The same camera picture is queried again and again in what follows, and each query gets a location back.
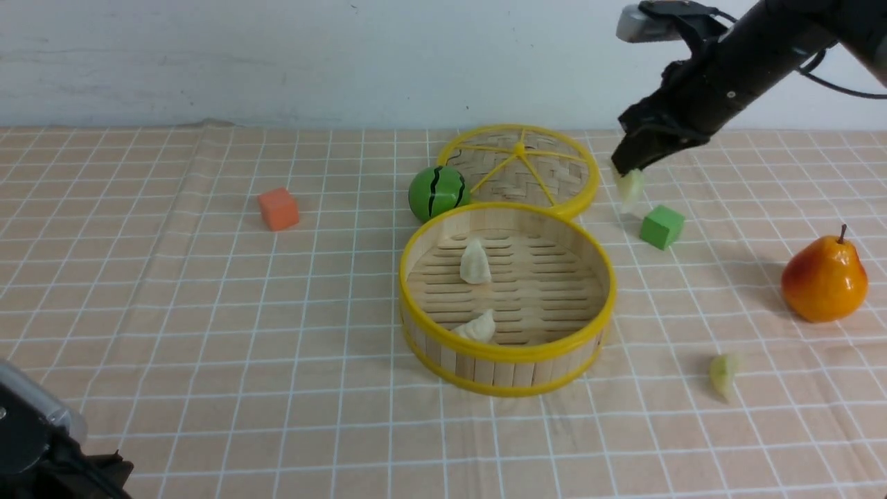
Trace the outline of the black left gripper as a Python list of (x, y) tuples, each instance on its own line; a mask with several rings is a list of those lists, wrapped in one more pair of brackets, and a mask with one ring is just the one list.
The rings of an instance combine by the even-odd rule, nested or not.
[(69, 433), (54, 426), (7, 388), (1, 395), (3, 498), (129, 498), (134, 470), (119, 452), (86, 455)]

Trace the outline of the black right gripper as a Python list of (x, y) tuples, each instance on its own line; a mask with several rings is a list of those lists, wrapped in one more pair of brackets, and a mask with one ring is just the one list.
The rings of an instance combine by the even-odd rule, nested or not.
[(644, 170), (703, 145), (732, 118), (825, 47), (825, 31), (801, 14), (745, 14), (716, 44), (669, 64), (652, 95), (619, 118), (617, 175)]

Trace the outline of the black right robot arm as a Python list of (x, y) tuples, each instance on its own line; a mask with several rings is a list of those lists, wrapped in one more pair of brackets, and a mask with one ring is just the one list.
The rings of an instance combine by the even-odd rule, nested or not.
[(669, 63), (652, 94), (619, 116), (618, 175), (707, 144), (723, 126), (795, 71), (807, 73), (843, 45), (885, 82), (884, 1), (759, 1), (731, 25), (694, 1), (642, 1), (623, 9), (625, 42), (682, 40), (690, 57)]

